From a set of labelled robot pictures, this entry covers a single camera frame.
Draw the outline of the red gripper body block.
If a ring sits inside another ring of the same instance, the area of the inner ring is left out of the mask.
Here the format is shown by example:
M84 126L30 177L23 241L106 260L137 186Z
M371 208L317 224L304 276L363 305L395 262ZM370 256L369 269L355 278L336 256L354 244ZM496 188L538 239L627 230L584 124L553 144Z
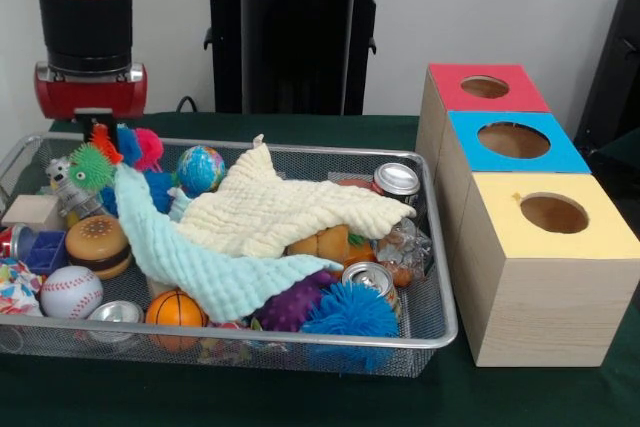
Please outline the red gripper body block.
M133 63L120 73L76 76L38 62L34 88L45 118L71 120L77 114L109 111L116 118L137 118L144 113L147 99L147 72Z

